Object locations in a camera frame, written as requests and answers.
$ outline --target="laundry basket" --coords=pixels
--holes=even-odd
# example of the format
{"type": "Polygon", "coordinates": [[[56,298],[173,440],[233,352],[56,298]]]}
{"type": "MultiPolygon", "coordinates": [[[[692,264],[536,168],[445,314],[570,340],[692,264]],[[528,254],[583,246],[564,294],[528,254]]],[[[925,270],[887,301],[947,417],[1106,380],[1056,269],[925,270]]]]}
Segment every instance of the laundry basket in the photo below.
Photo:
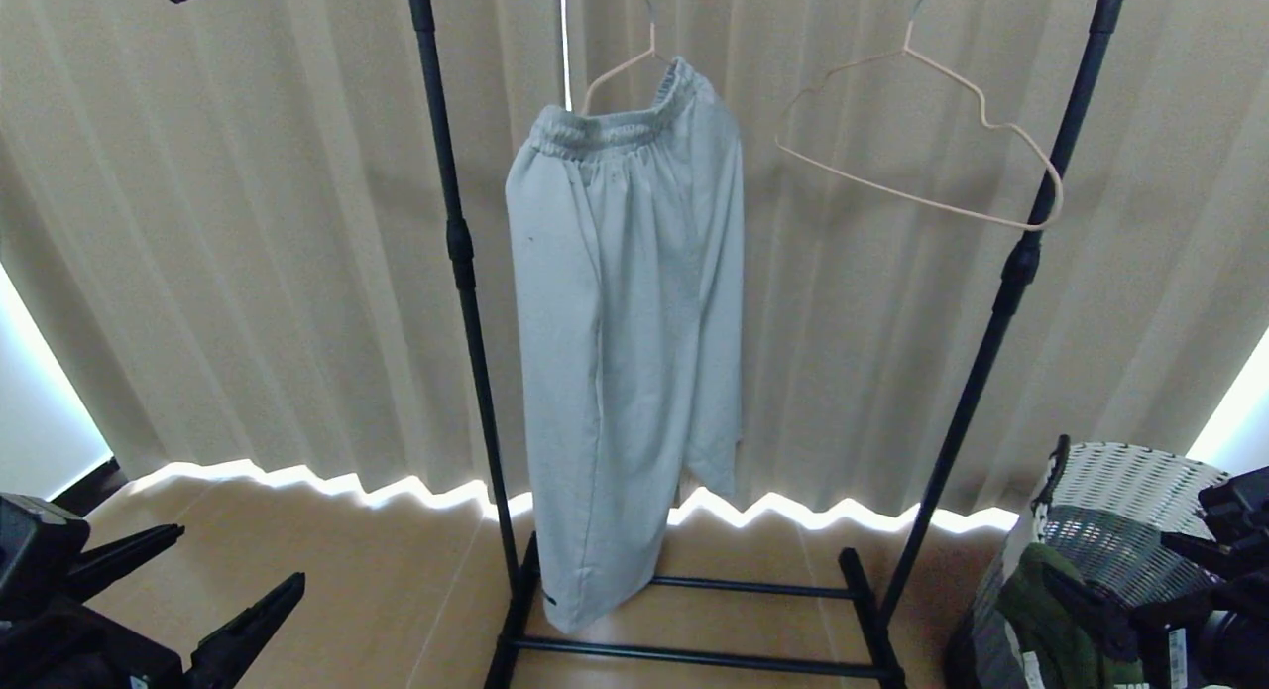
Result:
{"type": "Polygon", "coordinates": [[[1034,494],[978,585],[944,653],[948,689],[1027,689],[1019,660],[996,612],[1005,568],[1041,542],[1071,561],[1089,582],[1129,605],[1211,586],[1194,563],[1159,544],[1160,532],[1211,539],[1198,518],[1198,492],[1227,478],[1216,468],[1165,450],[1128,444],[1061,442],[1049,476],[1034,494]]]}

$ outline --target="curtain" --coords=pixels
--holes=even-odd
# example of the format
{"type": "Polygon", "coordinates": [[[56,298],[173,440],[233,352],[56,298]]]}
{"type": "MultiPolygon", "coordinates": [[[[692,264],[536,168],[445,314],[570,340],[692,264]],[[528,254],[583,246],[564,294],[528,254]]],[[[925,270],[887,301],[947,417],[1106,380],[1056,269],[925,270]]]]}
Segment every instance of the curtain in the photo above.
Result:
{"type": "MultiPolygon", "coordinates": [[[[652,0],[746,156],[745,508],[924,486],[1041,166],[893,48],[916,0],[652,0]]],[[[1052,143],[1095,0],[926,0],[914,44],[1052,143]]],[[[504,464],[527,490],[503,181],[533,117],[647,47],[643,0],[435,0],[504,464]]],[[[947,505],[1015,505],[1060,433],[1184,453],[1269,327],[1265,3],[1129,0],[947,505]]],[[[0,256],[131,473],[486,477],[402,0],[0,0],[0,256]]],[[[646,107],[661,71],[595,110],[646,107]]]]}

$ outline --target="sweatpants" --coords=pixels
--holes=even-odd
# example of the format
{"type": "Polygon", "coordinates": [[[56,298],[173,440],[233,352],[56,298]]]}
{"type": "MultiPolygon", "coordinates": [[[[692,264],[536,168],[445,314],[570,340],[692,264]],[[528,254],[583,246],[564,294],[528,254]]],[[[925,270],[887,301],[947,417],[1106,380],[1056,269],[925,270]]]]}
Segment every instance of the sweatpants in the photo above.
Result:
{"type": "Polygon", "coordinates": [[[684,466],[733,490],[736,122],[675,60],[651,109],[544,109],[506,204],[546,614],[575,632],[652,577],[684,466]]]}

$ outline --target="clothing tag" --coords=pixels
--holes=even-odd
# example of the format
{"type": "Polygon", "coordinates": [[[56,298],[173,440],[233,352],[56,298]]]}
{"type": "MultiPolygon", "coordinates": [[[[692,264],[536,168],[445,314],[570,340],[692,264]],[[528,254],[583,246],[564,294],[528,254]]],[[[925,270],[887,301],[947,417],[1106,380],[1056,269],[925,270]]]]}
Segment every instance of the clothing tag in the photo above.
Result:
{"type": "Polygon", "coordinates": [[[1173,689],[1187,689],[1189,685],[1189,666],[1185,662],[1185,628],[1167,633],[1167,653],[1171,661],[1173,689]]]}
{"type": "Polygon", "coordinates": [[[1023,655],[1023,674],[1027,675],[1027,689],[1044,689],[1044,676],[1039,673],[1039,657],[1036,652],[1023,655]]]}

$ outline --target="clothes hanger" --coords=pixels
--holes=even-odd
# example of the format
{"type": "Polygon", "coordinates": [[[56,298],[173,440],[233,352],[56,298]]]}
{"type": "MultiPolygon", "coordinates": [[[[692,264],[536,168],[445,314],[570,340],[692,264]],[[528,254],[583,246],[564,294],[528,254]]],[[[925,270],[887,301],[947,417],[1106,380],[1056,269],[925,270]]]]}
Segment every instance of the clothes hanger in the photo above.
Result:
{"type": "Polygon", "coordinates": [[[890,60],[890,57],[911,57],[911,60],[920,62],[920,65],[929,66],[930,70],[938,71],[939,75],[947,76],[948,80],[953,80],[953,82],[961,84],[962,88],[970,89],[971,93],[975,93],[975,96],[978,98],[978,124],[982,126],[983,129],[1009,129],[1010,133],[1016,135],[1016,137],[1019,137],[1024,143],[1027,143],[1029,150],[1033,151],[1034,155],[1043,161],[1048,179],[1049,181],[1053,183],[1053,211],[1052,214],[1048,216],[1048,220],[1044,223],[1029,225],[1029,223],[1016,222],[1015,220],[997,218],[997,216],[989,216],[985,213],[978,213],[978,211],[967,211],[963,209],[963,207],[949,206],[944,204],[943,202],[934,202],[930,200],[930,198],[916,197],[912,195],[911,193],[897,190],[897,188],[890,188],[886,187],[884,184],[868,181],[868,179],[862,179],[859,178],[859,175],[846,174],[844,170],[834,169],[834,166],[821,164],[821,161],[816,161],[811,156],[802,155],[802,152],[793,151],[788,146],[784,146],[784,143],[780,142],[779,129],[777,129],[775,133],[775,146],[779,147],[782,152],[787,152],[787,155],[789,156],[799,157],[799,160],[807,161],[807,164],[815,165],[820,170],[827,170],[829,174],[840,175],[840,178],[843,179],[850,179],[850,181],[854,181],[857,184],[864,184],[864,187],[874,188],[878,192],[891,193],[891,195],[895,197],[907,198],[907,200],[911,202],[919,202],[919,204],[921,206],[935,207],[935,209],[939,211],[948,211],[948,213],[970,216],[970,218],[976,218],[976,220],[986,220],[986,222],[989,223],[1006,225],[1010,228],[1020,228],[1022,231],[1043,231],[1043,228],[1048,228],[1052,223],[1057,223],[1058,217],[1062,214],[1062,197],[1063,197],[1062,175],[1057,173],[1057,169],[1053,165],[1053,162],[1048,160],[1048,156],[1044,155],[1044,152],[1041,150],[1039,143],[1036,143],[1036,140],[1030,138],[1030,135],[1028,132],[1024,132],[1022,126],[992,124],[991,121],[987,121],[987,96],[986,94],[982,93],[982,89],[978,89],[977,84],[971,82],[971,80],[966,80],[964,76],[957,75],[956,71],[948,70],[947,66],[939,65],[939,62],[930,60],[930,57],[925,57],[924,53],[916,52],[915,48],[912,48],[912,25],[914,22],[916,22],[916,10],[920,10],[921,3],[925,3],[925,0],[917,0],[915,6],[912,6],[911,15],[907,19],[907,30],[904,34],[904,47],[897,48],[897,51],[893,52],[874,53],[874,56],[863,57],[863,60],[851,61],[848,62],[848,65],[838,66],[834,70],[829,70],[829,72],[825,74],[824,79],[820,80],[820,84],[815,85],[815,88],[802,89],[801,93],[797,93],[797,96],[793,96],[793,100],[789,102],[788,105],[784,105],[784,110],[780,112],[779,129],[786,128],[786,124],[788,123],[789,110],[793,109],[793,105],[796,105],[797,102],[802,99],[802,96],[806,96],[806,94],[811,93],[820,93],[821,89],[824,89],[825,85],[829,84],[829,80],[832,79],[834,75],[840,74],[840,71],[854,69],[854,66],[872,65],[872,62],[874,61],[884,61],[890,60]]]}
{"type": "Polygon", "coordinates": [[[590,100],[591,98],[595,96],[595,89],[599,89],[600,84],[612,80],[613,76],[621,75],[622,71],[629,70],[631,66],[638,65],[638,62],[645,60],[659,60],[665,62],[666,66],[670,66],[670,60],[662,57],[661,52],[657,51],[656,48],[656,6],[652,6],[652,0],[643,0],[643,3],[647,4],[647,20],[648,20],[647,49],[637,53],[637,56],[631,57],[631,60],[628,61],[623,61],[622,65],[617,65],[613,70],[608,70],[605,74],[599,75],[598,79],[594,80],[594,82],[590,82],[590,88],[586,88],[586,98],[581,103],[581,115],[590,114],[590,100]]]}

